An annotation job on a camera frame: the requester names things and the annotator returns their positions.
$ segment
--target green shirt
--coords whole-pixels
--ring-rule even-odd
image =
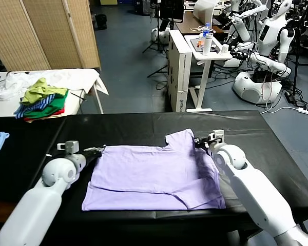
[[[54,112],[62,109],[64,107],[65,99],[67,97],[68,91],[66,91],[64,96],[56,94],[55,99],[43,110],[32,110],[24,113],[26,118],[38,119],[52,115]]]
[[[22,99],[22,104],[30,105],[46,98],[50,94],[64,96],[67,89],[48,86],[45,78],[40,78],[33,86],[29,87]]]

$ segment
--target purple t-shirt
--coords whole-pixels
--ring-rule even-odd
[[[93,170],[82,210],[225,208],[219,172],[191,129],[165,137],[166,147],[107,146]]]

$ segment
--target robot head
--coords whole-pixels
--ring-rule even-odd
[[[290,9],[292,0],[275,0],[272,8],[272,16],[279,17]]]

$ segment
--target white cloth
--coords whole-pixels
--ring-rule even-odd
[[[23,97],[27,88],[34,85],[39,78],[45,78],[47,84],[69,90],[89,92],[99,78],[94,69],[60,69],[34,71],[26,73],[9,73],[5,82],[0,83],[0,101],[10,100],[16,96]]]

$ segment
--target stack of clothes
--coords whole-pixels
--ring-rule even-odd
[[[48,86],[45,78],[40,78],[28,88],[20,107],[15,111],[16,119],[23,118],[27,122],[65,116],[64,104],[68,90]]]

